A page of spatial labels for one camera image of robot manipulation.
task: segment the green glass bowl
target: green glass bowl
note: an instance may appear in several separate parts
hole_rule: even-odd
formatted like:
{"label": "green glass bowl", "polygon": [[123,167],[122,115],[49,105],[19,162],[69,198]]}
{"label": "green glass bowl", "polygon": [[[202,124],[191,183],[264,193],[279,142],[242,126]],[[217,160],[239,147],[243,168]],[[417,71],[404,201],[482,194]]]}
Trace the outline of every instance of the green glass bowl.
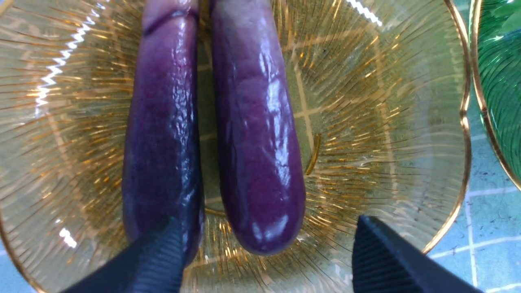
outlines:
{"label": "green glass bowl", "polygon": [[521,1],[475,0],[472,6],[471,59],[482,121],[521,189]]}

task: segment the glass dish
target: glass dish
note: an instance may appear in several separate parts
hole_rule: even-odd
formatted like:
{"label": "glass dish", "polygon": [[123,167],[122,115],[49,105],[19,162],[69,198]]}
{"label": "glass dish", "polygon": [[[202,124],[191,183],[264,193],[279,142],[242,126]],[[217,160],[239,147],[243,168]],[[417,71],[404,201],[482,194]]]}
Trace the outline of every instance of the glass dish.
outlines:
{"label": "glass dish", "polygon": [[521,2],[472,2],[471,56],[481,117],[498,159],[521,189]]}
{"label": "glass dish", "polygon": [[[470,65],[454,5],[272,4],[305,165],[304,226],[289,249],[262,258],[241,249],[222,216],[203,13],[206,226],[185,292],[349,292],[360,214],[427,252],[463,201]],[[66,288],[127,245],[121,165],[142,5],[17,0],[0,18],[0,231],[40,292]]]}

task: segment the gold rim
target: gold rim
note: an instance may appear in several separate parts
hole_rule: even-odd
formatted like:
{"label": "gold rim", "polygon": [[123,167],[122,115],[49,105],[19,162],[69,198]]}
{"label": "gold rim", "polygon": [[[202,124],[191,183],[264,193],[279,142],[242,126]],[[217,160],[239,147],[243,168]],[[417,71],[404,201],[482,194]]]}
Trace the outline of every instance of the gold rim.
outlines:
{"label": "gold rim", "polygon": [[465,64],[465,90],[463,92],[463,98],[461,101],[460,107],[460,119],[461,119],[461,127],[463,129],[463,139],[465,141],[465,170],[463,173],[463,181],[460,188],[460,193],[457,197],[456,203],[454,204],[454,208],[451,211],[450,216],[447,218],[445,223],[441,226],[440,230],[436,235],[432,238],[432,240],[425,246],[423,249],[423,253],[427,254],[431,251],[438,242],[440,242],[441,238],[445,236],[447,231],[449,231],[452,224],[456,220],[458,216],[461,206],[463,204],[463,200],[465,199],[465,193],[467,192],[468,180],[470,178],[470,164],[472,157],[472,148],[470,145],[470,129],[467,117],[468,105],[470,103],[470,76],[472,71],[470,69],[470,53],[468,49],[468,35],[467,30],[465,28],[465,22],[463,18],[461,18],[460,12],[456,9],[456,6],[452,2],[452,0],[444,0],[445,4],[449,8],[451,12],[452,18],[454,19],[454,23],[456,24],[456,28],[460,35],[460,40],[463,49],[463,59]]}
{"label": "gold rim", "polygon": [[479,76],[479,65],[478,65],[478,37],[479,37],[479,23],[481,20],[481,3],[482,0],[472,0],[470,16],[470,60],[472,63],[472,73],[474,79],[474,89],[476,90],[476,97],[478,100],[479,109],[481,111],[481,117],[483,118],[483,124],[489,137],[492,148],[494,149],[495,155],[498,157],[499,163],[505,170],[506,174],[514,185],[521,190],[521,178],[517,177],[514,171],[510,168],[508,162],[499,147],[498,138],[495,135],[494,128],[492,127],[492,120],[489,116],[489,110],[487,107],[487,101],[485,101],[485,95],[483,94],[483,87],[481,85],[481,77]]}
{"label": "gold rim", "polygon": [[[0,4],[0,17],[13,4],[13,1],[14,0],[4,0],[3,3]],[[423,249],[424,254],[427,254],[429,251],[431,251],[433,249],[433,247],[436,244],[438,244],[438,242],[441,240],[441,238],[443,238],[443,236],[445,236],[445,234],[447,233],[449,228],[452,226],[452,224],[454,224],[454,221],[456,220],[456,217],[458,216],[461,206],[463,204],[463,200],[465,199],[465,193],[467,191],[467,185],[468,185],[468,181],[469,181],[469,177],[470,177],[470,164],[471,164],[471,153],[472,153],[471,142],[470,142],[469,123],[468,123],[468,117],[467,117],[467,110],[468,110],[469,101],[470,101],[470,81],[471,81],[470,76],[471,76],[472,72],[474,73],[475,85],[478,85],[478,82],[479,82],[480,91],[478,91],[478,86],[476,86],[476,92],[478,92],[479,106],[481,108],[482,113],[487,113],[486,112],[487,107],[486,107],[485,100],[483,99],[483,94],[481,91],[481,83],[479,81],[479,75],[476,74],[476,72],[477,72],[477,57],[476,57],[477,56],[477,47],[473,46],[472,52],[469,53],[469,49],[468,49],[469,42],[468,42],[467,30],[465,28],[465,22],[463,21],[461,14],[456,9],[452,0],[443,0],[443,1],[447,5],[447,7],[452,15],[452,18],[454,19],[454,24],[456,25],[458,34],[460,36],[460,41],[461,41],[461,45],[462,45],[462,49],[463,49],[464,66],[465,66],[465,89],[464,89],[461,107],[460,107],[460,120],[461,120],[461,126],[462,126],[462,131],[463,131],[464,143],[465,143],[465,167],[464,167],[464,174],[463,174],[462,185],[460,188],[460,193],[457,197],[456,203],[454,204],[454,208],[452,209],[450,216],[447,218],[445,223],[443,223],[443,225],[441,226],[440,230],[436,233],[436,235],[432,238],[432,240],[429,243],[427,243],[427,245]],[[476,7],[475,7],[475,10],[479,12],[481,0],[473,0],[472,5],[474,5],[474,2],[479,4],[479,5],[476,5]],[[475,31],[477,32],[477,30],[478,30],[478,26],[474,23],[473,29],[472,29],[472,32],[473,32],[472,42],[473,43],[476,43],[474,38],[476,38],[476,40],[477,40],[477,37],[476,37],[477,34],[474,33]],[[473,70],[471,70],[471,64],[469,61],[471,58],[472,58]],[[483,119],[486,121],[487,132],[489,133],[489,137],[493,138],[492,144],[494,146],[494,151],[496,152],[497,156],[500,158],[501,165],[503,166],[505,171],[508,173],[509,177],[512,179],[514,184],[518,188],[521,189],[521,184],[517,181],[517,178],[515,178],[513,176],[512,171],[506,164],[505,159],[504,159],[501,151],[499,150],[499,145],[498,145],[497,140],[495,139],[495,136],[491,135],[491,134],[493,134],[493,130],[492,130],[492,124],[491,124],[490,119],[488,118],[488,115],[484,115]],[[5,233],[5,230],[3,227],[4,227],[4,223],[2,221],[2,217],[0,216],[0,238],[2,239],[2,242],[4,243],[4,246],[5,246],[5,250],[8,253],[9,257],[11,258],[14,266],[16,267],[18,272],[24,277],[24,279],[29,283],[29,285],[31,285],[38,293],[47,293],[45,290],[43,290],[42,286],[31,276],[31,274],[29,272],[27,272],[27,270],[25,269],[23,264],[18,260],[16,254],[14,252],[14,249],[11,247],[11,245],[8,242],[7,234]]]}

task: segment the eggplant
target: eggplant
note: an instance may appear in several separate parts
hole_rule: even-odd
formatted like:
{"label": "eggplant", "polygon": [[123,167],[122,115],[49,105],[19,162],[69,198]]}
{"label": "eggplant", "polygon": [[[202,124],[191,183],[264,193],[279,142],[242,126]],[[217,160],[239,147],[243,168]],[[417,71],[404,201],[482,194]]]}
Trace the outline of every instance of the eggplant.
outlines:
{"label": "eggplant", "polygon": [[269,0],[210,0],[220,188],[244,249],[287,248],[306,190],[286,67]]}
{"label": "eggplant", "polygon": [[148,0],[125,138],[123,223],[134,242],[172,216],[182,223],[185,265],[204,225],[197,126],[197,0]]}

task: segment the purple eggplant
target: purple eggplant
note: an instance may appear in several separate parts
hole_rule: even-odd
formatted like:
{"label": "purple eggplant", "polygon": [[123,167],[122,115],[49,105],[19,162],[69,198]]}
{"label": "purple eggplant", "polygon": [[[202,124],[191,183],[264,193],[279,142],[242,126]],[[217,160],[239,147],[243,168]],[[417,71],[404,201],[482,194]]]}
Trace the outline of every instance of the purple eggplant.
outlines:
{"label": "purple eggplant", "polygon": [[182,223],[185,264],[204,225],[197,127],[198,0],[148,0],[123,159],[123,222],[133,242],[166,216]]}
{"label": "purple eggplant", "polygon": [[271,255],[302,226],[306,191],[269,0],[210,0],[221,196],[239,243]]}

